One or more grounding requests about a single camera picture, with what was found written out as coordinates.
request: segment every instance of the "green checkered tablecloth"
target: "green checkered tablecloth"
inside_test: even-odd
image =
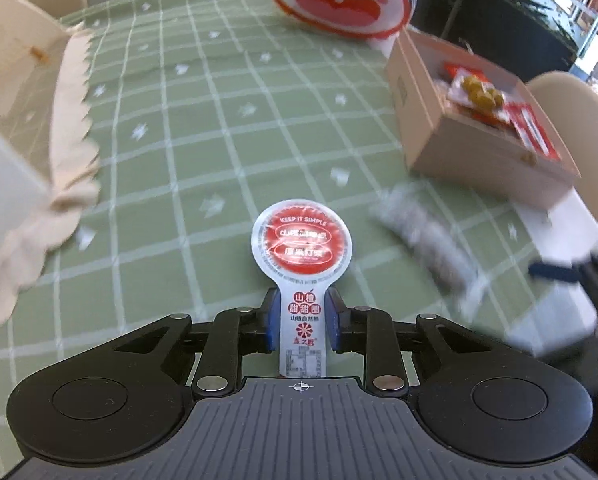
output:
[[[348,225],[348,305],[397,320],[456,319],[428,272],[368,214],[409,186],[453,228],[492,280],[476,324],[497,333],[543,294],[522,270],[535,247],[511,205],[408,174],[384,57],[302,30],[268,0],[114,0],[65,20],[94,30],[89,101],[100,145],[95,232],[48,258],[0,328],[0,475],[20,458],[5,418],[15,384],[42,367],[172,312],[208,320],[257,305],[271,282],[250,253],[259,212],[308,198]],[[245,374],[276,374],[249,356]],[[328,372],[361,374],[359,356]]]

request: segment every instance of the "blue object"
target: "blue object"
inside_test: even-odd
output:
[[[268,313],[268,348],[274,351],[279,348],[279,338],[281,336],[281,292],[277,289],[272,300],[272,307]]]
[[[558,282],[578,283],[581,272],[578,267],[561,267],[543,262],[533,262],[528,266],[528,274],[533,278],[557,280]]]
[[[336,311],[332,296],[330,296],[330,290],[326,290],[324,297],[324,313],[326,316],[326,331],[328,332],[328,338],[330,339],[330,347],[333,351],[339,350],[339,326],[338,326],[338,312]]]

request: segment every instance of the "metal screw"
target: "metal screw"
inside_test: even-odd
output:
[[[206,375],[196,382],[196,386],[204,392],[220,392],[227,385],[227,379],[218,375]]]
[[[406,383],[396,375],[380,375],[372,381],[374,387],[384,392],[396,392],[402,389]]]

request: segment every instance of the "round black pad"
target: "round black pad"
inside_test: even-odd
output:
[[[19,384],[8,421],[24,454],[51,462],[115,462],[149,449],[181,422],[181,387],[144,356],[68,359]]]
[[[52,403],[59,413],[77,420],[97,420],[118,412],[128,400],[125,386],[102,378],[77,379],[64,384]]]
[[[558,456],[585,435],[592,419],[581,384],[515,352],[457,354],[420,387],[417,402],[438,440],[499,463]]]
[[[504,420],[530,418],[548,405],[548,397],[540,387],[512,377],[488,379],[477,384],[472,391],[472,400],[488,415]]]

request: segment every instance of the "red circular label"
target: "red circular label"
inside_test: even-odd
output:
[[[333,267],[344,245],[338,224],[313,207],[290,206],[277,211],[268,222],[266,248],[280,266],[297,274],[319,274]]]

